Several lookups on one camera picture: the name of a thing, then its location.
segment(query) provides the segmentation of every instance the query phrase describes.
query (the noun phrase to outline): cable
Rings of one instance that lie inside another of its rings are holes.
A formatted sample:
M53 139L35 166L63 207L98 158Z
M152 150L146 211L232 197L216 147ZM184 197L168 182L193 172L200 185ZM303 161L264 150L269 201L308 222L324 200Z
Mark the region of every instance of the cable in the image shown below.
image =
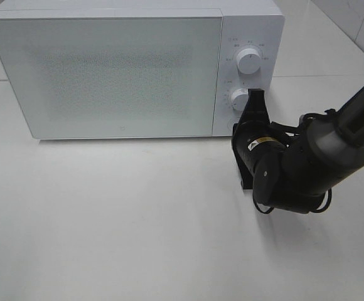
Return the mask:
M280 132L290 133L290 134L300 134L301 133L300 129L297 127L291 127L289 125L279 124L274 121L271 122L270 128L272 128L273 130L278 130Z
M270 214L270 213L271 213L271 211L273 211L273 210L274 210L274 207L270 207L270 208L269 208L269 209L267 209L266 211L261 210L261 209L260 209L260 207L259 207L259 205L256 203L255 199L253 199L253 203L255 204L255 207L256 207L257 211L258 211L258 212L260 212L260 213L263 213L263 214Z
M316 209L314 211L311 211L313 213L322 213L322 212L325 212L329 207L330 207L330 204L331 204L331 199L333 198L333 193L331 192L331 188L328 190L328 197L327 197L327 202L326 204L324 205L324 207L322 207L321 209Z

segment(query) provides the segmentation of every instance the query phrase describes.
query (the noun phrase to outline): microwave control panel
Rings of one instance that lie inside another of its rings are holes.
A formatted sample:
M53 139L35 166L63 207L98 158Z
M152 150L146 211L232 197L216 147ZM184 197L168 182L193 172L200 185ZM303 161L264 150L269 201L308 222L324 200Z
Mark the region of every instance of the microwave control panel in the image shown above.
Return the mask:
M268 90L284 17L223 17L213 136L229 136L246 106L248 88Z

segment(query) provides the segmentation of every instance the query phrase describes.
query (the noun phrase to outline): table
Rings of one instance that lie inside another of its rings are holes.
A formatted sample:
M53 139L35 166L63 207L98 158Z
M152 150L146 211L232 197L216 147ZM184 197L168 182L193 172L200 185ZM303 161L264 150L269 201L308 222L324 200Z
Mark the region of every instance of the table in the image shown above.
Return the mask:
M364 85L364 54L277 2L267 105L296 125ZM364 168L323 214L263 216L229 139L34 140L0 65L0 300L364 300Z

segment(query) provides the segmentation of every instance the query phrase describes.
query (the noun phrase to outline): tiled wall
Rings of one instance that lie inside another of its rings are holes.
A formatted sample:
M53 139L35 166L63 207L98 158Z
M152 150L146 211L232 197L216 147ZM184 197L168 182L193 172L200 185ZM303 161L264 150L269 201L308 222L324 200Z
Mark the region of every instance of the tiled wall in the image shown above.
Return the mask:
M364 0L313 0L364 51Z

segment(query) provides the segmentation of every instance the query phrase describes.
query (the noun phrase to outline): microwave window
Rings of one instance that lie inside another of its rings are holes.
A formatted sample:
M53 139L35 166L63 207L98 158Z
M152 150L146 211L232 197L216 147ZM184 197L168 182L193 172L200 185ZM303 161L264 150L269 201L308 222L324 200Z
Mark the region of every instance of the microwave window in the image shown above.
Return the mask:
M37 138L211 135L220 31L220 18L10 20L0 57Z

